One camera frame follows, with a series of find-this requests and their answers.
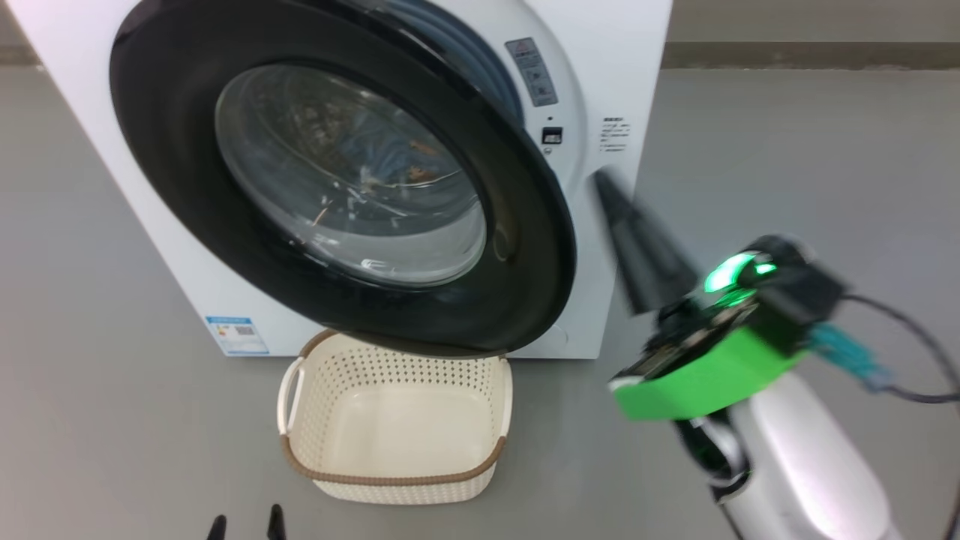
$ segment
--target gray floor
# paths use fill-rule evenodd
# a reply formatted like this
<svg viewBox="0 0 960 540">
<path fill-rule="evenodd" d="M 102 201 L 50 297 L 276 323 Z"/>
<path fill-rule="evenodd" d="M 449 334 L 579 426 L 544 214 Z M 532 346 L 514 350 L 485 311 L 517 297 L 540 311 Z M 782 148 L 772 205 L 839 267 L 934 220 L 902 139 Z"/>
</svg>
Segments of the gray floor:
<svg viewBox="0 0 960 540">
<path fill-rule="evenodd" d="M 666 72 L 640 192 L 707 267 L 796 233 L 955 346 L 960 74 Z M 596 362 L 515 362 L 512 434 L 488 490 L 439 507 L 330 499 L 287 464 L 286 362 L 224 358 L 42 73 L 0 69 L 0 523 L 10 538 L 730 539 L 671 429 L 630 424 L 604 382 L 649 321 L 612 308 Z M 933 363 L 895 327 L 841 322 L 917 389 Z M 904 537 L 938 538 L 960 478 L 945 407 L 801 367 L 886 485 Z"/>
</svg>

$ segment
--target laundry basket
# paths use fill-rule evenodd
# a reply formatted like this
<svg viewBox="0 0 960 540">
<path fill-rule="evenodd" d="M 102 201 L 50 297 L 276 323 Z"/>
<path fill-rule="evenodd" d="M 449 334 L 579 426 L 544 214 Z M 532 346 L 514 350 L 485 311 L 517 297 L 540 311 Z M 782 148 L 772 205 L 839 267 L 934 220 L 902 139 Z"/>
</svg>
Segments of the laundry basket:
<svg viewBox="0 0 960 540">
<path fill-rule="evenodd" d="M 412 356 L 324 331 L 283 376 L 276 421 L 290 464 L 328 495 L 457 503 L 490 483 L 512 404 L 506 358 Z"/>
</svg>

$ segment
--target washing machine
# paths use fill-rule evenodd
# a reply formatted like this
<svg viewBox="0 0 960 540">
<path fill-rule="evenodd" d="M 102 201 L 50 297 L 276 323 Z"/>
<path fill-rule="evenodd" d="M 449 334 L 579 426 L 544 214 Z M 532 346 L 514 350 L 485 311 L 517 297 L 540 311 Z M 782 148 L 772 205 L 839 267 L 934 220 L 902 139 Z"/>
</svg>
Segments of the washing machine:
<svg viewBox="0 0 960 540">
<path fill-rule="evenodd" d="M 8 3 L 225 354 L 598 356 L 669 0 Z"/>
</svg>

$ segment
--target perforated basket side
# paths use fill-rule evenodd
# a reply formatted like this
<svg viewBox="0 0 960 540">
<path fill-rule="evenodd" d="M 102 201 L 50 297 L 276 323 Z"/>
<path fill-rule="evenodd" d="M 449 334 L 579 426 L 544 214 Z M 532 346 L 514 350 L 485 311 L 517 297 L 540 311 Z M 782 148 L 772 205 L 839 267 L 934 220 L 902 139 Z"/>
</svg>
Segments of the perforated basket side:
<svg viewBox="0 0 960 540">
<path fill-rule="evenodd" d="M 333 331 L 319 334 L 302 353 L 304 380 L 299 411 L 288 433 L 281 434 L 281 446 L 294 469 L 317 480 L 318 485 L 396 487 L 472 482 L 491 471 L 499 458 L 506 443 L 512 399 L 510 368 L 505 358 L 445 360 L 411 356 L 367 345 Z M 491 453 L 477 467 L 451 475 L 381 478 L 324 472 L 324 444 L 337 400 L 356 386 L 393 383 L 450 386 L 486 399 L 490 411 Z"/>
</svg>

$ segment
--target gray wall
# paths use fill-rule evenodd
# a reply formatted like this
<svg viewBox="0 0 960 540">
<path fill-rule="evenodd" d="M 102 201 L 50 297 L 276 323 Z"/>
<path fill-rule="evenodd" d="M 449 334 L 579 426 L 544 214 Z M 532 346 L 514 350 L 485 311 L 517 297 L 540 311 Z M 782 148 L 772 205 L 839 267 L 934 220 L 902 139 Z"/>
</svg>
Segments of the gray wall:
<svg viewBox="0 0 960 540">
<path fill-rule="evenodd" d="M 956 41 L 955 0 L 674 0 L 672 41 Z"/>
</svg>

